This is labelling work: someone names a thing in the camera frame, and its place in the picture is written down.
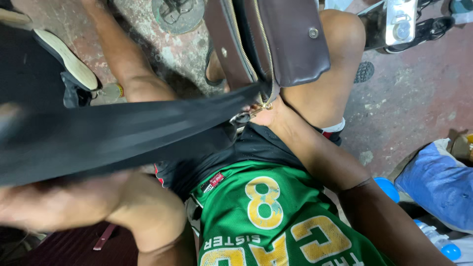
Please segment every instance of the leg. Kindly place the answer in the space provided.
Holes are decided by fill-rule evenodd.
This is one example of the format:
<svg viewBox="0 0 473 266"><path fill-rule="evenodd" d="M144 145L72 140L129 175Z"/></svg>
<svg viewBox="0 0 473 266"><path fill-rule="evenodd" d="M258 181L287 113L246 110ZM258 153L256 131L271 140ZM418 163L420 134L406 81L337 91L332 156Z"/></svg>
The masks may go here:
<svg viewBox="0 0 473 266"><path fill-rule="evenodd" d="M326 128L342 121L365 46L365 29L358 16L328 9L320 12L330 53L331 69L317 81L283 88L281 96L309 124Z"/></svg>
<svg viewBox="0 0 473 266"><path fill-rule="evenodd" d="M82 0L95 25L105 59L128 102L173 100L177 96L152 70L143 51L123 32L103 0Z"/></svg>

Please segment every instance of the blue bottle cap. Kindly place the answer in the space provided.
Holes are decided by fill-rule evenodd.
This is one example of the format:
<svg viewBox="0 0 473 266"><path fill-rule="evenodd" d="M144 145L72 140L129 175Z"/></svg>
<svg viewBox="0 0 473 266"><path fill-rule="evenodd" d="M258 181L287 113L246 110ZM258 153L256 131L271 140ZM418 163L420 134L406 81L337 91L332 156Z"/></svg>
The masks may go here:
<svg viewBox="0 0 473 266"><path fill-rule="evenodd" d="M398 203L400 198L399 198L399 193L397 192L396 188L394 187L394 184L387 178L384 177L376 177L374 178L374 181L378 184L378 186L390 197L392 200L394 200L395 203Z"/></svg>
<svg viewBox="0 0 473 266"><path fill-rule="evenodd" d="M462 252L455 244L445 245L440 252L452 261L459 259L462 255Z"/></svg>

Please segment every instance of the jersey tag label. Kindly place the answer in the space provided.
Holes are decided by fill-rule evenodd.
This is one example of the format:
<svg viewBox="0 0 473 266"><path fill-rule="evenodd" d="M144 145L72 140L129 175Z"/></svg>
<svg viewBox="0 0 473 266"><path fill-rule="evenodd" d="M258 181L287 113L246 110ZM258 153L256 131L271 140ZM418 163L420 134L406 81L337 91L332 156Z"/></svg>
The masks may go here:
<svg viewBox="0 0 473 266"><path fill-rule="evenodd" d="M222 180L225 179L225 176L222 175L222 173L218 172L215 174L211 179L209 179L207 182L205 182L201 186L201 190L203 193L207 193L211 190L213 190L216 186L220 184Z"/></svg>

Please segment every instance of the black strap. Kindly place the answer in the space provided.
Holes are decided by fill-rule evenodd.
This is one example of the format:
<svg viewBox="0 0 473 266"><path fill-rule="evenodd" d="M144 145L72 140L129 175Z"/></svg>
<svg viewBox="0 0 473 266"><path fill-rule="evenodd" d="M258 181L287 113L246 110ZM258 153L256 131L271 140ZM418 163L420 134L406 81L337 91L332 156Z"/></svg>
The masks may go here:
<svg viewBox="0 0 473 266"><path fill-rule="evenodd" d="M253 104L265 86L198 100L24 112L15 126L0 127L0 186L103 174L227 148L236 129L225 122Z"/></svg>

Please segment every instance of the stained floor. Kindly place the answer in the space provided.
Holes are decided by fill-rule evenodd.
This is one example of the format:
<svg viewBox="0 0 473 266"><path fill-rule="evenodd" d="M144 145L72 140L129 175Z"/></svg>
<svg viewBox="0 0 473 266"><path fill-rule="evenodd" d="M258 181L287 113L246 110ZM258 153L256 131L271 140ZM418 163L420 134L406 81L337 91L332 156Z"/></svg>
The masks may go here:
<svg viewBox="0 0 473 266"><path fill-rule="evenodd" d="M114 82L91 23L80 1L13 0L36 27L59 36L102 83ZM354 0L357 13L370 0ZM202 23L193 32L173 36L160 29L150 0L114 0L120 24L145 51L157 73L183 97L221 93L203 80L208 33ZM419 21L448 15L446 0L424 9ZM439 40L400 54L368 51L375 66L371 80L353 87L342 147L386 177L418 147L447 137L450 129L473 128L473 24L457 26Z"/></svg>

